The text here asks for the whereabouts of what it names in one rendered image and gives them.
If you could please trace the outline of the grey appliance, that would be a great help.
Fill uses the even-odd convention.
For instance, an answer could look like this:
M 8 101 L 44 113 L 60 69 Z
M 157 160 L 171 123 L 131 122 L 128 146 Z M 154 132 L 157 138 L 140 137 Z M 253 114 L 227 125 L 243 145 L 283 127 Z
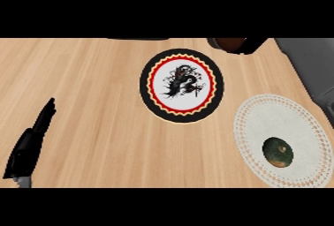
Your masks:
M 334 128 L 334 38 L 277 38 L 276 41 Z

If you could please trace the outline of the dark green cupcake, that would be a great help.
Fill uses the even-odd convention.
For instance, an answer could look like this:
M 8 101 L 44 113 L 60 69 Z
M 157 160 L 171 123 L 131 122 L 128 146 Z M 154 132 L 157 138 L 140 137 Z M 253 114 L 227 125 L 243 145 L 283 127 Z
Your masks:
M 262 153 L 267 161 L 274 167 L 286 168 L 292 165 L 295 152 L 293 148 L 283 139 L 271 137 L 264 142 Z

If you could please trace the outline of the black rimmed patterned plate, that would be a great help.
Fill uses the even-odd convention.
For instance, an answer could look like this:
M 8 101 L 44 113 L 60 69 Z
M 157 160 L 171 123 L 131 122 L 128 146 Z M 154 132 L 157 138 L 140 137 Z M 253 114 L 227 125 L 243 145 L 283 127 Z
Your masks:
M 172 123 L 205 120 L 218 109 L 224 91 L 218 64 L 196 50 L 165 50 L 144 67 L 141 98 L 153 114 Z

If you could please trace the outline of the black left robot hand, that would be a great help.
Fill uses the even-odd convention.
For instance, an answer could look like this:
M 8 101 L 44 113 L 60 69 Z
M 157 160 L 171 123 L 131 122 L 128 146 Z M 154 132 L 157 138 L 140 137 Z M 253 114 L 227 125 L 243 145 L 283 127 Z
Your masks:
M 39 162 L 41 149 L 51 120 L 57 113 L 55 99 L 51 98 L 32 128 L 24 131 L 10 155 L 4 179 L 30 177 Z

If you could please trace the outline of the white lace placemat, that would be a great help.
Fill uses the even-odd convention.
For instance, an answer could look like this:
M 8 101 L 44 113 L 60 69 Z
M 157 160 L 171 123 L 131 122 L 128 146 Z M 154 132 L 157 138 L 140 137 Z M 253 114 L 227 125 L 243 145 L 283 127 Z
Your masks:
M 334 168 L 329 135 L 308 110 L 277 94 L 259 94 L 242 105 L 234 122 L 243 159 L 261 180 L 273 187 L 323 187 Z M 264 142 L 283 139 L 295 152 L 293 163 L 277 168 L 262 153 Z

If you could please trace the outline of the black pot with brown inside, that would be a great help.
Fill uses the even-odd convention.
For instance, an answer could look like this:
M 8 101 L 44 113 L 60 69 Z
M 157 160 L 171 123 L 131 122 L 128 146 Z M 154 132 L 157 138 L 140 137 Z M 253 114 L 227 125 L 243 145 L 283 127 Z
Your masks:
M 231 54 L 252 54 L 258 48 L 264 45 L 267 38 L 252 37 L 252 38 L 209 38 L 209 45 L 215 49 L 221 49 Z

